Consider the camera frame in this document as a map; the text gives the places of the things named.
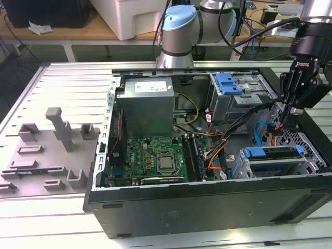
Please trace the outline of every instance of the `black box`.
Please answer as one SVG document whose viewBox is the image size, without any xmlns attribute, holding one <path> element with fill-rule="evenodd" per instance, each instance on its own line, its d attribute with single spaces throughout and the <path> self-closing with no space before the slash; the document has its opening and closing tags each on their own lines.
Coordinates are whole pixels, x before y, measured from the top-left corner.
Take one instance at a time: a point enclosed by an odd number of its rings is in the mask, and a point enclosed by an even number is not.
<svg viewBox="0 0 332 249">
<path fill-rule="evenodd" d="M 28 27 L 29 21 L 51 27 L 81 28 L 89 18 L 89 0 L 3 0 L 14 27 Z"/>
</svg>

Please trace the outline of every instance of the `blue plastic tab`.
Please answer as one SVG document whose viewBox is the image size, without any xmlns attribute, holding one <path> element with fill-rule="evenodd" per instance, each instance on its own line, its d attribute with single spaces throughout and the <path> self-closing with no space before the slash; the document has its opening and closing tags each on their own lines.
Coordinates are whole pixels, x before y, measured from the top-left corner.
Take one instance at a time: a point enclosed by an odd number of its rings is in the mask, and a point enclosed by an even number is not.
<svg viewBox="0 0 332 249">
<path fill-rule="evenodd" d="M 246 158 L 249 158 L 249 157 L 266 157 L 265 151 L 262 147 L 246 148 L 244 150 L 244 155 L 245 155 Z"/>
<path fill-rule="evenodd" d="M 163 30 L 178 30 L 191 23 L 197 15 L 194 6 L 176 5 L 167 9 Z"/>
<path fill-rule="evenodd" d="M 305 151 L 303 150 L 301 145 L 296 145 L 295 146 L 297 152 L 299 152 L 299 154 L 303 157 L 305 155 Z"/>
<path fill-rule="evenodd" d="M 237 81 L 231 74 L 216 74 L 217 84 L 223 95 L 241 95 L 243 91 L 238 87 Z"/>
<path fill-rule="evenodd" d="M 234 175 L 235 175 L 235 173 L 236 173 L 238 167 L 239 167 L 239 163 L 237 162 L 237 164 L 235 165 L 235 167 L 234 167 L 234 169 L 233 169 L 233 171 L 232 171 L 232 174 L 231 174 L 231 176 L 230 176 L 230 179 L 233 179 L 233 177 L 234 177 Z"/>
<path fill-rule="evenodd" d="M 249 149 L 245 149 L 243 152 L 244 152 L 244 156 L 245 156 L 246 158 L 251 157 L 251 154 L 250 154 Z"/>
</svg>

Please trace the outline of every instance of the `robotic arm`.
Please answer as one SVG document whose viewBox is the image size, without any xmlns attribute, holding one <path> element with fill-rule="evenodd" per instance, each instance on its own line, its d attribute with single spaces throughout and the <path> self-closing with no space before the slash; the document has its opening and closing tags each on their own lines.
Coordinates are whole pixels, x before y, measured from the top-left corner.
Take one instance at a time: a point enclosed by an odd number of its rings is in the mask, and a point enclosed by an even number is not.
<svg viewBox="0 0 332 249">
<path fill-rule="evenodd" d="M 171 7 L 165 15 L 162 53 L 158 68 L 193 67 L 191 47 L 228 39 L 236 26 L 232 10 L 235 1 L 203 0 L 200 10 L 189 5 Z M 331 89 L 328 63 L 332 59 L 332 0 L 307 0 L 301 13 L 301 24 L 290 47 L 294 62 L 288 73 L 280 76 L 281 114 L 284 129 L 294 129 L 305 108 L 314 107 Z"/>
<path fill-rule="evenodd" d="M 304 108 L 313 108 L 331 89 L 328 63 L 332 59 L 332 1 L 307 0 L 302 24 L 290 47 L 294 62 L 280 76 L 284 129 L 296 127 Z"/>
<path fill-rule="evenodd" d="M 223 7 L 219 22 L 226 38 L 233 34 L 236 27 L 236 14 L 232 7 L 238 1 L 228 0 Z M 193 45 L 221 41 L 217 24 L 224 2 L 203 0 L 198 11 L 190 5 L 168 8 L 162 30 L 162 52 L 157 67 L 191 68 Z"/>
</svg>

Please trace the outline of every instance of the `desk leg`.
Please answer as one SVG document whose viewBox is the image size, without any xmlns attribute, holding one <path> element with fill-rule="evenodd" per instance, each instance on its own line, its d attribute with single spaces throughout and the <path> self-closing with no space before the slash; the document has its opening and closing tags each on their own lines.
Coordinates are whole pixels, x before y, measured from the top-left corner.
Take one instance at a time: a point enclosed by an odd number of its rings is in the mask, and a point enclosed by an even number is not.
<svg viewBox="0 0 332 249">
<path fill-rule="evenodd" d="M 241 45 L 241 46 L 238 46 L 237 47 L 237 50 L 241 53 L 243 53 L 243 49 L 245 48 L 246 44 L 244 45 Z M 241 58 L 241 56 L 237 53 L 235 53 L 233 50 L 232 50 L 232 55 L 230 56 L 230 60 L 231 61 L 239 61 Z"/>
<path fill-rule="evenodd" d="M 16 44 L 7 44 L 7 47 L 15 56 L 21 55 L 21 52 Z"/>
<path fill-rule="evenodd" d="M 63 48 L 64 51 L 66 52 L 68 62 L 77 62 L 72 45 L 64 44 Z"/>
<path fill-rule="evenodd" d="M 110 46 L 105 45 L 105 49 L 106 49 L 107 60 L 110 60 L 110 58 L 112 57 L 112 54 L 110 53 Z"/>
</svg>

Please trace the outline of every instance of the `green circuit board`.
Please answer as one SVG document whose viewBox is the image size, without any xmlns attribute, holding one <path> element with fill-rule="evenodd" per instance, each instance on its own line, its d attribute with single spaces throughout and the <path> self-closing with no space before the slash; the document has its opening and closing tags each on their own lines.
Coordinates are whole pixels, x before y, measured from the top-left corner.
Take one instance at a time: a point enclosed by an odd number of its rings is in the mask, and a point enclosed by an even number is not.
<svg viewBox="0 0 332 249">
<path fill-rule="evenodd" d="M 203 156 L 207 150 L 205 138 L 196 138 Z M 151 137 L 145 139 L 129 139 L 127 145 L 127 161 L 124 167 L 124 177 L 163 177 L 158 172 L 158 157 L 171 155 L 175 161 L 175 171 L 168 176 L 181 176 L 188 182 L 186 162 L 182 148 L 181 137 Z"/>
</svg>

